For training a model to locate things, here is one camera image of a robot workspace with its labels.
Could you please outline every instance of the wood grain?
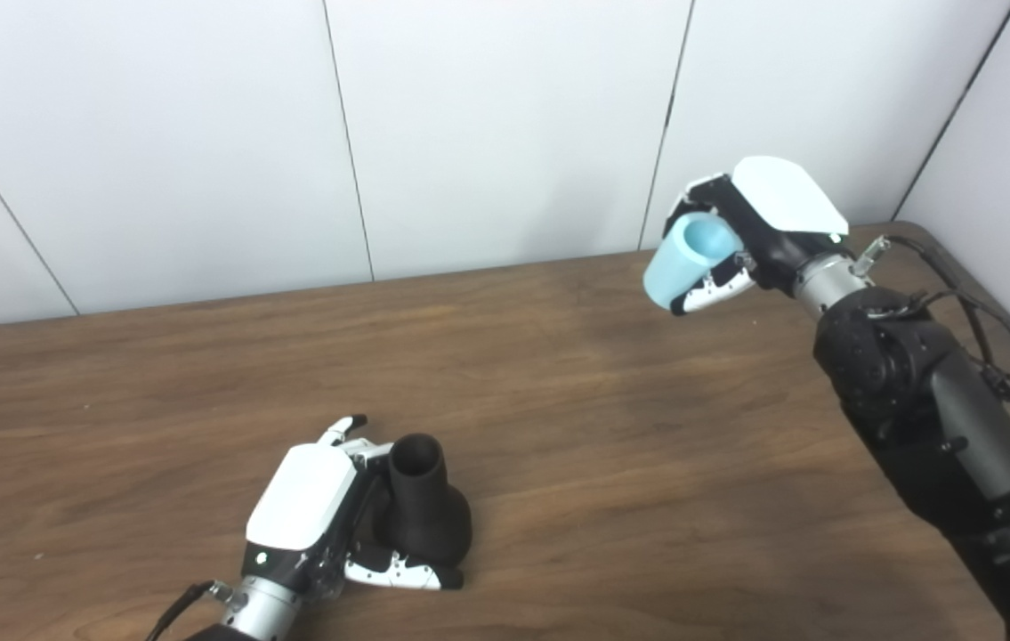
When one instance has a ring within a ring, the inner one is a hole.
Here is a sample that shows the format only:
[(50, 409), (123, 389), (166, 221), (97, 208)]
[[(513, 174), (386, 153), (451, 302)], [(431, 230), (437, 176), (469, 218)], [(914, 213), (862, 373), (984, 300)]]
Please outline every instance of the wood grain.
[[(0, 638), (138, 640), (189, 581), (236, 579), (286, 449), (358, 411), (372, 441), (443, 443), (468, 589), (351, 584), (294, 640), (1001, 638), (843, 422), (797, 304), (677, 320), (647, 259), (0, 326)], [(900, 248), (876, 277), (935, 287)]]

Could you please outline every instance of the black vase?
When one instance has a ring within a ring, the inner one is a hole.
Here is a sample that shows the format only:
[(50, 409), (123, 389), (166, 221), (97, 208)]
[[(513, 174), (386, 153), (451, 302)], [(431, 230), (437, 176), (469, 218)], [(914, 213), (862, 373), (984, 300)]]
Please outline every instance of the black vase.
[(469, 502), (448, 485), (440, 443), (407, 434), (390, 450), (390, 496), (375, 506), (378, 543), (429, 563), (457, 567), (473, 543)]

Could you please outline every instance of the black cable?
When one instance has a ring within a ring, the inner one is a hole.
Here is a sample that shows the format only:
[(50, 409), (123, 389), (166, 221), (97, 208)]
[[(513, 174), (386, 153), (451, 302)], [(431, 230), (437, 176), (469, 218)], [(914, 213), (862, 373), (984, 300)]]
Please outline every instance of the black cable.
[[(916, 252), (916, 255), (919, 255), (920, 259), (923, 259), (927, 263), (927, 266), (931, 268), (932, 272), (935, 272), (939, 280), (943, 281), (944, 285), (947, 285), (947, 289), (958, 290), (961, 288), (960, 279), (956, 279), (955, 273), (952, 272), (951, 266), (948, 266), (947, 260), (944, 260), (943, 256), (939, 255), (938, 252), (928, 250), (923, 244), (907, 236), (893, 236), (890, 234), (886, 235), (886, 239), (888, 242), (906, 246)], [(976, 342), (980, 345), (980, 356), (984, 357), (985, 362), (994, 362), (994, 354), (991, 351), (988, 336), (984, 331), (984, 324), (981, 323), (980, 317), (976, 313), (977, 306), (973, 305), (971, 301), (964, 299), (961, 299), (961, 305), (964, 307), (964, 315), (968, 316), (968, 324), (972, 326), (972, 334), (976, 336)]]
[(172, 602), (169, 609), (161, 615), (159, 620), (156, 620), (153, 632), (149, 632), (149, 636), (145, 637), (145, 641), (156, 641), (156, 638), (160, 637), (161, 633), (167, 630), (172, 625), (172, 622), (176, 621), (176, 618), (183, 614), (184, 610), (187, 610), (189, 606), (199, 601), (199, 598), (207, 594), (208, 590), (212, 590), (215, 583), (215, 580), (205, 580), (204, 583), (189, 584), (188, 590), (184, 594), (181, 594), (180, 600)]

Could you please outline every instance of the light blue cup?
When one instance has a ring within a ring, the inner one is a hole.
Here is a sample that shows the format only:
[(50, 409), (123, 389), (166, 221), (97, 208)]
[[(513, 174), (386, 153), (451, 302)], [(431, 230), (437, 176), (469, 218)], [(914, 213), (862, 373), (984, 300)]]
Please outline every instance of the light blue cup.
[(643, 272), (643, 289), (663, 309), (717, 263), (741, 251), (741, 238), (717, 215), (696, 211), (675, 221)]

